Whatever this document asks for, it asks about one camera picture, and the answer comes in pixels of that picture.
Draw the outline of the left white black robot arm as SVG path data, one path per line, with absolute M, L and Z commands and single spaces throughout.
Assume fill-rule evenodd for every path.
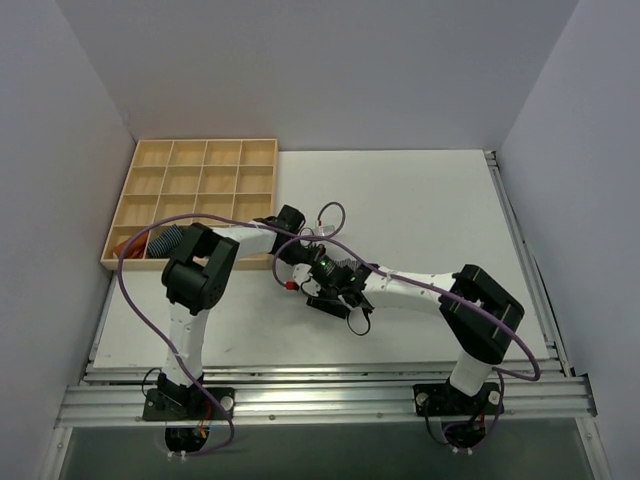
M 206 323 L 236 262 L 275 254 L 304 223 L 304 215 L 286 205 L 276 216 L 256 218 L 245 225 L 209 228 L 195 223 L 187 228 L 161 275 L 169 302 L 171 346 L 158 377 L 158 390 L 177 418 L 190 419 L 201 409 L 202 395 L 195 383 L 203 378 Z

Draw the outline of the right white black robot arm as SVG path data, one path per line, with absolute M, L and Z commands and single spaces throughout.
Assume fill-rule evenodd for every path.
M 493 368 L 502 363 L 524 307 L 485 270 L 466 264 L 454 273 L 416 274 L 378 265 L 371 269 L 323 254 L 294 266 L 293 282 L 307 304 L 347 320 L 360 310 L 368 318 L 377 309 L 400 309 L 442 318 L 461 347 L 444 388 L 455 412 L 469 411 Z

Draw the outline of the striped grey underwear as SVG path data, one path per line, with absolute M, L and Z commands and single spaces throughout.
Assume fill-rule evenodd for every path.
M 356 272 L 361 263 L 355 259 L 341 259 L 335 261 L 336 265 L 348 275 L 351 275 L 353 272 Z

